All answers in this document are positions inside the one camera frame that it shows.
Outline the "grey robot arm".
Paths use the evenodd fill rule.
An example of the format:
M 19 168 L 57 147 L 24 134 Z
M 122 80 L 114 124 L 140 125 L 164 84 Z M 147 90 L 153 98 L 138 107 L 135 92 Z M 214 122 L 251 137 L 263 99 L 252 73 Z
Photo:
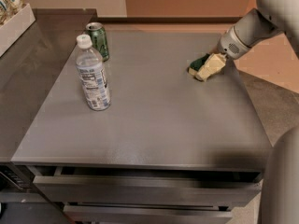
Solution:
M 217 74 L 257 43 L 283 33 L 299 50 L 299 0 L 256 0 L 257 7 L 232 26 L 195 73 L 201 81 Z M 299 224 L 299 127 L 275 143 L 263 178 L 258 224 Z

